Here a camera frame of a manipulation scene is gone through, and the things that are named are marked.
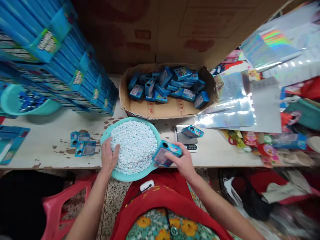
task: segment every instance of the pink plastic stool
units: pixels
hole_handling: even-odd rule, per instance
[[[61,240],[71,229],[75,218],[69,220],[61,220],[65,214],[61,214],[62,205],[77,193],[86,189],[86,198],[91,191],[92,183],[96,180],[97,173],[89,175],[76,181],[75,184],[63,190],[62,192],[42,199],[44,211],[47,215],[47,225],[41,240]]]

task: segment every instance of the brown cardboard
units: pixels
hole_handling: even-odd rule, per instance
[[[215,68],[286,0],[162,0],[156,62]]]
[[[216,67],[287,0],[73,0],[109,73],[140,63]]]
[[[191,70],[199,71],[199,78],[207,83],[206,90],[210,98],[209,103],[202,109],[195,109],[194,103],[170,96],[167,96],[167,103],[148,102],[145,100],[136,101],[129,98],[128,84],[135,72],[150,73],[154,70],[160,71],[164,66],[168,66],[172,69],[179,66],[188,66]],[[193,116],[216,102],[217,99],[214,79],[210,72],[203,66],[185,63],[140,64],[135,67],[128,68],[120,82],[119,97],[121,108],[126,110],[129,115],[143,117],[146,119]]]

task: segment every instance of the cardboard wall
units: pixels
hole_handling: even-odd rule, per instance
[[[109,73],[140,63],[219,64],[287,0],[73,0]]]

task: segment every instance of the table surface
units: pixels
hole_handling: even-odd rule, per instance
[[[111,76],[118,87],[121,76]],[[4,125],[30,128],[30,132],[12,161],[0,165],[0,169],[65,169],[100,168],[100,139],[104,131],[127,115],[118,99],[114,116],[106,117],[92,113],[76,113],[61,108],[49,116],[27,115],[6,119]],[[194,124],[194,118],[151,120],[162,139],[173,142],[174,126]],[[70,133],[85,130],[91,140],[97,141],[94,155],[75,157],[70,147]],[[260,167],[260,157],[251,153],[238,153],[215,129],[201,129],[204,136],[198,139],[198,152],[192,153],[195,167]]]

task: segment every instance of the red apron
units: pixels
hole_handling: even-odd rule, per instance
[[[155,186],[129,203],[140,192],[140,185],[149,180],[153,180]],[[167,169],[158,169],[131,184],[116,218],[111,239],[125,239],[140,215],[161,207],[213,229],[221,240],[233,240],[227,230],[194,203],[186,180],[179,172],[168,172]]]

